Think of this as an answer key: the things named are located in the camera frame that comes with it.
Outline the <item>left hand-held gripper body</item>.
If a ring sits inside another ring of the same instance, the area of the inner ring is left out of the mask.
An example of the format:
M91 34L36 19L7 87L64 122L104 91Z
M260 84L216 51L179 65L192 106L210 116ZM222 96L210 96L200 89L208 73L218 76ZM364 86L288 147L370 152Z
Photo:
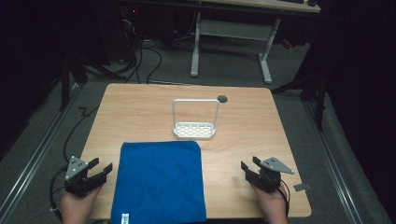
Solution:
M90 191L105 184L105 177L94 175L88 177L88 163L73 156L68 164L64 186L65 190L78 197L85 197Z

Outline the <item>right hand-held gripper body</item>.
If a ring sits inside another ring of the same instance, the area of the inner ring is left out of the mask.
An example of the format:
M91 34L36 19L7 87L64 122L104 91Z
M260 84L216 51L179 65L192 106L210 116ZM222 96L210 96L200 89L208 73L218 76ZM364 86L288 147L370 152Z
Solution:
M261 164L262 168L259 168L258 173L251 171L250 175L245 174L245 178L247 182L267 193L280 187L281 173L294 174L293 170L275 157L264 160Z

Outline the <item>blue towel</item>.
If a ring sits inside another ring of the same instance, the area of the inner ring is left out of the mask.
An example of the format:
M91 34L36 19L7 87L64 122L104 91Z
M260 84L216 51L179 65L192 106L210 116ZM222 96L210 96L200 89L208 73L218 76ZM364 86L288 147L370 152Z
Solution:
M201 149L196 142L122 145L111 224L205 221Z

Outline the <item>white rack with handle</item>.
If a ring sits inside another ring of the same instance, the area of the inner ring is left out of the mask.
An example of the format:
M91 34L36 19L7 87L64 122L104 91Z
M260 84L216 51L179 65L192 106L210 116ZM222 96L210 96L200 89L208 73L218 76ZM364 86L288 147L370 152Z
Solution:
M175 99L173 133L179 139L211 139L217 131L218 99Z

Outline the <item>person's right hand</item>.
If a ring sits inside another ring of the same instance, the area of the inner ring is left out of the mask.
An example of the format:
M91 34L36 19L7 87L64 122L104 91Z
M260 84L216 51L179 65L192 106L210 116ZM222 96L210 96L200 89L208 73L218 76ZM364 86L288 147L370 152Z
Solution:
M286 191L284 188L280 187L271 193L267 193L254 185L251 185L251 187L258 197L266 222L268 224L288 224L286 202L284 200Z

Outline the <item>person's left hand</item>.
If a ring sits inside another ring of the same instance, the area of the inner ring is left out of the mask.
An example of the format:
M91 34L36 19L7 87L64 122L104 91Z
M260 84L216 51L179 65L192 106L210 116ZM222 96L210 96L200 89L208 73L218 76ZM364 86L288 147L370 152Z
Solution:
M98 187L85 197L78 197L66 191L61 199L63 224L85 224L100 190L101 187Z

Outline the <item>black metal stand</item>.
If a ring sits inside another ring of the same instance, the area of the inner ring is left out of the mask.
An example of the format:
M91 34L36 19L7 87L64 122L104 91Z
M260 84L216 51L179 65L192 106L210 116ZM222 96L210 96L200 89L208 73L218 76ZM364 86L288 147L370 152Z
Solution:
M62 98L60 110L64 111L69 104L70 97L70 77L73 77L77 84L86 84L88 76L84 66L88 65L95 70L101 72L105 76L121 79L119 75L104 68L99 63L96 63L88 58L78 54L66 54L62 61L61 83L62 83Z
M315 124L322 132L322 118L325 109L325 92L326 92L327 72L324 65L309 68L301 66L293 81L271 90L272 94L280 94L287 90L301 89L300 99L302 101L316 101Z

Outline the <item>white-legged desk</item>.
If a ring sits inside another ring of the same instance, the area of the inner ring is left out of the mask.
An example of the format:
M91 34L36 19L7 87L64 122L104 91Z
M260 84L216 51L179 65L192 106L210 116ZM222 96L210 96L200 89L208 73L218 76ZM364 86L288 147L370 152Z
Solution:
M314 0L191 0L196 2L197 7L244 7L250 9L265 9L269 12L297 13L298 15L319 14L321 8ZM264 52L258 54L262 70L263 80L266 84L272 83L272 77L268 68L267 57L273 45L281 19L274 18L272 25L259 25L234 21L219 21L202 19L201 12L196 13L194 50L191 59L191 76L199 74L200 61L200 38L202 35L230 37L248 40L264 41Z

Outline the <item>metal floor rail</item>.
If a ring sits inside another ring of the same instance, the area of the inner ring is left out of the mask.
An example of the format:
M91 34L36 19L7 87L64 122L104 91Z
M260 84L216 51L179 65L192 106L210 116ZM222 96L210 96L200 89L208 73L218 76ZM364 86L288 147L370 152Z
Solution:
M71 99L60 111L61 86L56 86L49 97L29 118L6 157L0 162L0 224L7 224L24 192L46 157L56 133L60 129L70 105L83 87L73 84Z
M332 179L334 188L337 192L338 198L346 212L346 216L350 224L363 224L361 215L357 209L357 206L352 198L349 187L342 173L336 163L336 160L332 154L330 145L325 137L323 131L321 131L316 124L314 107L307 102L303 102L304 111L309 117L310 123L313 126L317 139L319 140L320 149L324 156L324 160L328 166L328 172Z

